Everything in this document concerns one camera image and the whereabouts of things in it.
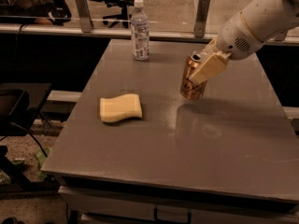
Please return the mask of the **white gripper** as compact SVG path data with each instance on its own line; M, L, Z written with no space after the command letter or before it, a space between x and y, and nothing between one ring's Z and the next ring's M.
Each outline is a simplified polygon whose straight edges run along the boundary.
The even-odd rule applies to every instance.
M201 84L223 72L229 59L243 60L262 46L263 41L255 37L243 13L238 12L223 24L218 35L198 53L204 61L194 69L189 80Z

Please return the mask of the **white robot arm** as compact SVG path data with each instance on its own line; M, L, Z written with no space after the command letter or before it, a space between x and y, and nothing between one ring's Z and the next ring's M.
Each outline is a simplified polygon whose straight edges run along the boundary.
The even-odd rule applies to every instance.
M266 41L299 25L299 0L253 0L223 24L199 53L200 63L189 76L201 84L221 73L230 60L243 60Z

